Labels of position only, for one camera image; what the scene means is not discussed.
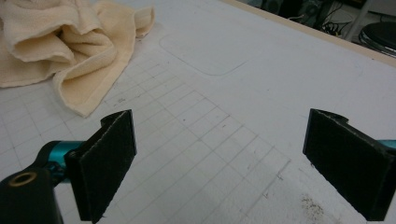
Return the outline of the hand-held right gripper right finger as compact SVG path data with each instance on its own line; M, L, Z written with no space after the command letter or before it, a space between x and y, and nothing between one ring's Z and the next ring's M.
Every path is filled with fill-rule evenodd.
M303 153L368 221L383 221L396 192L396 140L375 140L348 119L312 108Z

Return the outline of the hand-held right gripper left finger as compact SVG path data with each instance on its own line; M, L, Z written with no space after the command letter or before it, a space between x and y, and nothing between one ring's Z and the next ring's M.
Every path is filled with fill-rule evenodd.
M101 128L64 155L80 219L98 222L118 191L136 155L133 113L101 119Z

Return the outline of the cream terry towel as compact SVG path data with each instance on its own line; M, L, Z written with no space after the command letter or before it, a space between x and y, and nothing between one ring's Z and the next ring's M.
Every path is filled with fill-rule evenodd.
M88 117L154 22L153 7L113 0L0 0L0 88L50 78L64 105Z

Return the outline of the white foam grid mat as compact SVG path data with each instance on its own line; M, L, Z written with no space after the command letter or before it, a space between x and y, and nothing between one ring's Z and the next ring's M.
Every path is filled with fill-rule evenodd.
M396 200L368 222L303 154L313 108L396 139L396 62L235 1L117 1L156 21L89 117L48 81L0 89L0 179L131 109L137 154L100 224L396 224Z

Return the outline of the black round stool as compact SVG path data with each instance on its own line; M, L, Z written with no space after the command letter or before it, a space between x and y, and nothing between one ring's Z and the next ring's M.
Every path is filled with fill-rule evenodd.
M369 49L396 58L396 22L382 21L364 26L359 41Z

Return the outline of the white metal stand leg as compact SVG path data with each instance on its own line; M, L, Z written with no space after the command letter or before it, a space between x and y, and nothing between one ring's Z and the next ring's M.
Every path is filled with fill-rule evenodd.
M345 41L350 42L352 40L353 35L357 31L358 27L360 26L361 22L363 21L365 15L368 13L374 1L375 0L366 0L366 2L363 4L360 13L358 14L357 18L352 22L350 29L344 36Z

